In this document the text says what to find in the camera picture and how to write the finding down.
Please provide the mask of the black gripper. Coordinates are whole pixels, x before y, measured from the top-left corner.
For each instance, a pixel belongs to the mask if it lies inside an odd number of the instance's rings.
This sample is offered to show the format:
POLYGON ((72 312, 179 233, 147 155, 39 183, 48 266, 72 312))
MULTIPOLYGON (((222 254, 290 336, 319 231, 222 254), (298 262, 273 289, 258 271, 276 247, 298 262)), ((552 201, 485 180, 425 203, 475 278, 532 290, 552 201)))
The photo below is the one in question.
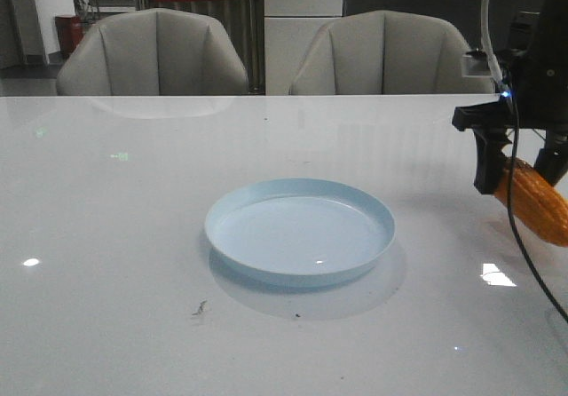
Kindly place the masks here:
POLYGON ((567 0, 544 0, 538 26, 511 91, 503 82, 489 33, 489 0, 481 1, 481 44, 500 97, 491 103, 454 110, 452 125, 473 129, 477 147, 474 187, 493 194, 507 161, 502 149, 511 143, 502 128, 546 131, 534 169, 551 185, 567 173, 567 0))

